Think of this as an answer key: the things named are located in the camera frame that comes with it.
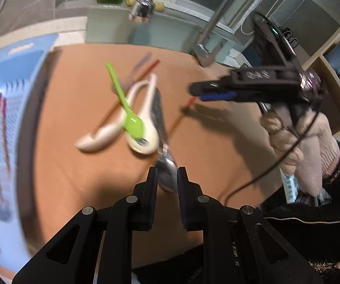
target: faucet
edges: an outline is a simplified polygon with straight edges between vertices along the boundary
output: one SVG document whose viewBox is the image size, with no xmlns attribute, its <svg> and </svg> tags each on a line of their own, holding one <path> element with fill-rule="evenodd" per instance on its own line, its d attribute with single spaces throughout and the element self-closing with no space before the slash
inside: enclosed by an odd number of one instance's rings
<svg viewBox="0 0 340 284">
<path fill-rule="evenodd" d="M 233 1 L 234 0 L 223 0 L 222 1 L 219 8 L 213 14 L 211 19 L 205 26 L 204 30 L 199 34 L 195 44 L 192 46 L 191 53 L 196 57 L 196 59 L 198 60 L 198 63 L 202 67 L 207 67 L 211 65 L 215 61 L 217 54 L 227 43 L 227 40 L 223 39 L 212 51 L 209 51 L 206 48 L 206 42 L 209 40 L 209 35 L 212 33 L 216 24 L 219 22 L 221 17 L 225 14 L 228 7 L 231 6 Z"/>
<path fill-rule="evenodd" d="M 154 11 L 153 0 L 136 0 L 128 18 L 133 22 L 148 22 Z"/>
</svg>

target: zipper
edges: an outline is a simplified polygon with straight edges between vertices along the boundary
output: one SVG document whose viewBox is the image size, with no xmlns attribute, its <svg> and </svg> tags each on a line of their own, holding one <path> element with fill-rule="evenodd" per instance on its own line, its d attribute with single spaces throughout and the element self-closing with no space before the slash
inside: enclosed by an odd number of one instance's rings
<svg viewBox="0 0 340 284">
<path fill-rule="evenodd" d="M 305 224 L 340 224 L 340 220 L 336 220 L 336 221 L 304 221 L 302 219 L 295 218 L 295 217 L 290 217 L 290 218 L 265 217 L 265 219 L 272 219 L 272 220 L 279 220 L 279 221 L 298 220 L 298 221 L 305 223 Z"/>
</svg>

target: yellow sponge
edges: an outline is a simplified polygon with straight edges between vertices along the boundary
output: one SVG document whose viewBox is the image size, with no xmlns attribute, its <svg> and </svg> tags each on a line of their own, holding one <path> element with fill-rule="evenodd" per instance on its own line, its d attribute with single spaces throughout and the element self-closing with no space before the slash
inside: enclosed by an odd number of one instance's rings
<svg viewBox="0 0 340 284">
<path fill-rule="evenodd" d="M 136 0 L 126 0 L 125 2 L 128 6 L 132 6 L 135 1 Z M 153 2 L 155 5 L 155 8 L 154 8 L 155 11 L 163 12 L 165 10 L 165 4 L 163 2 L 159 2 L 159 1 L 153 1 Z"/>
</svg>

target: wooden board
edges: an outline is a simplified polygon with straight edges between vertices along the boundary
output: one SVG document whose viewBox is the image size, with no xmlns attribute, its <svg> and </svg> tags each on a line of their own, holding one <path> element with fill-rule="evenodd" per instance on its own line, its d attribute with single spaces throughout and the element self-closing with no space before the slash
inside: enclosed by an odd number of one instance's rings
<svg viewBox="0 0 340 284">
<path fill-rule="evenodd" d="M 84 206 L 112 206 L 143 181 L 152 159 L 132 152 L 123 135 L 97 154 L 83 154 L 74 142 L 90 132 L 116 101 L 106 62 L 120 77 L 148 51 L 156 68 L 166 128 L 190 97 L 188 85 L 214 80 L 228 68 L 202 68 L 188 54 L 124 44 L 81 44 L 62 47 L 46 91 L 37 132 L 34 189 L 37 214 L 45 241 Z M 133 110 L 138 112 L 145 90 Z M 197 102 L 170 138 L 179 166 L 204 193 L 223 200 L 228 192 L 251 180 L 273 161 L 267 133 L 259 124 L 256 104 Z M 279 172 L 238 193 L 229 204 L 257 206 L 280 186 Z M 184 231 L 178 196 L 158 189 L 151 232 L 135 232 L 133 267 L 173 257 L 202 242 L 200 232 Z"/>
</svg>

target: dish rack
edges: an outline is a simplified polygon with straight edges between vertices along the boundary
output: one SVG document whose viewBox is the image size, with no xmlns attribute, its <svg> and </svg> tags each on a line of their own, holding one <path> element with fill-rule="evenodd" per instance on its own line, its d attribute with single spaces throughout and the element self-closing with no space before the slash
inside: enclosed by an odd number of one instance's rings
<svg viewBox="0 0 340 284">
<path fill-rule="evenodd" d="M 0 50 L 0 265 L 18 272 L 30 259 L 21 219 L 34 209 L 33 151 L 45 62 L 57 34 Z"/>
</svg>

